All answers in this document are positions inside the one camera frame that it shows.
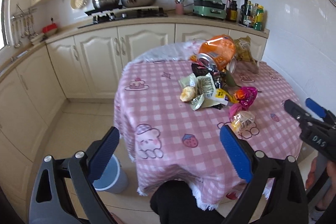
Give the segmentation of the person's right hand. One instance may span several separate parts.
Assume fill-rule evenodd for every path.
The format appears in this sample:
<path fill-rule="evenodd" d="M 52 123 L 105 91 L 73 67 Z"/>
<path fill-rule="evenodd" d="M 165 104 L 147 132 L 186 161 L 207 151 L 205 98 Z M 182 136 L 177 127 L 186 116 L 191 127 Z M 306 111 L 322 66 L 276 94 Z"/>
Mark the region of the person's right hand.
<path fill-rule="evenodd" d="M 306 186 L 309 213 L 315 210 L 319 202 L 322 202 L 325 197 L 331 197 L 328 192 L 332 188 L 332 181 L 327 174 L 327 162 L 328 159 L 320 153 L 312 162 L 313 176 L 309 175 L 307 179 L 313 178 L 313 180 Z"/>

